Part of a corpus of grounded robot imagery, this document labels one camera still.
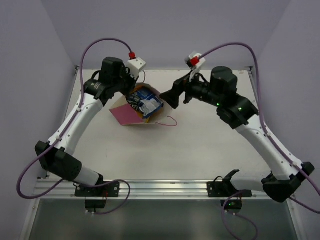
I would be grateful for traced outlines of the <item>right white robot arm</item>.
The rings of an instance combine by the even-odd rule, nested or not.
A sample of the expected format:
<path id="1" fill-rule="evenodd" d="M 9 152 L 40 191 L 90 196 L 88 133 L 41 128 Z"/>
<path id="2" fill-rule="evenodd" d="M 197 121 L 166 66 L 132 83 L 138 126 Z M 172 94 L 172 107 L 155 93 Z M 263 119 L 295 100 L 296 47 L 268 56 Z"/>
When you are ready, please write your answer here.
<path id="1" fill-rule="evenodd" d="M 212 69 L 209 81 L 200 73 L 188 73 L 174 81 L 172 88 L 161 93 L 160 98 L 173 109 L 179 106 L 182 94 L 185 95 L 184 104 L 197 99 L 215 106 L 219 118 L 243 136 L 271 170 L 261 180 L 236 178 L 239 171 L 233 170 L 221 183 L 214 184 L 215 187 L 223 190 L 228 197 L 240 191 L 259 191 L 283 203 L 295 193 L 315 167 L 296 157 L 286 159 L 290 155 L 289 151 L 276 137 L 271 136 L 266 124 L 261 123 L 255 105 L 237 93 L 237 83 L 238 78 L 230 68 L 218 66 Z"/>

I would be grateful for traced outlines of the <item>pink and cream paper bag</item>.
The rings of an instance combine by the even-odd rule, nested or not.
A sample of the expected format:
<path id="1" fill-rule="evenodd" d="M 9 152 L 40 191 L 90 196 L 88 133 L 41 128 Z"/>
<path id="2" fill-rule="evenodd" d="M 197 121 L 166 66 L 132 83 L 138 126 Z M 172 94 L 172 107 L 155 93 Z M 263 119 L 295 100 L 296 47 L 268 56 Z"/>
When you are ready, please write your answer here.
<path id="1" fill-rule="evenodd" d="M 160 98 L 160 92 L 146 83 L 138 83 L 128 96 L 121 96 L 109 111 L 121 126 L 161 125 L 176 127 L 173 108 Z"/>

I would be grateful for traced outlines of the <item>dark blue chips bag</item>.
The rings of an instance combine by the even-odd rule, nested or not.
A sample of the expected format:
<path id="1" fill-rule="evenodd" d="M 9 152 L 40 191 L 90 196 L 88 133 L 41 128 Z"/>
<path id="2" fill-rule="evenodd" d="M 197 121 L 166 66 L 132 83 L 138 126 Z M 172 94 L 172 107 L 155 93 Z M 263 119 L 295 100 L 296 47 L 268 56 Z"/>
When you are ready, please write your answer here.
<path id="1" fill-rule="evenodd" d="M 150 88 L 143 85 L 137 86 L 125 98 L 127 103 L 144 120 L 149 119 L 164 106 L 163 101 Z"/>

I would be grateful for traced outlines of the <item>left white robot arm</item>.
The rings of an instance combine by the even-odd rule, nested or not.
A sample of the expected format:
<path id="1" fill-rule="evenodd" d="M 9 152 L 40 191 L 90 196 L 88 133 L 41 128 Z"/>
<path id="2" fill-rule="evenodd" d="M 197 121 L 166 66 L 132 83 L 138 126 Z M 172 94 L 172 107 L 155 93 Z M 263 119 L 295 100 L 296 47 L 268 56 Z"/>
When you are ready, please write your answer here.
<path id="1" fill-rule="evenodd" d="M 36 144 L 35 151 L 45 171 L 63 180 L 86 185 L 92 196 L 103 193 L 102 175 L 85 167 L 73 155 L 94 117 L 116 93 L 128 95 L 145 66 L 146 62 L 141 58 L 127 63 L 115 57 L 103 60 L 101 69 L 84 83 L 78 101 L 60 128 L 47 142 Z"/>

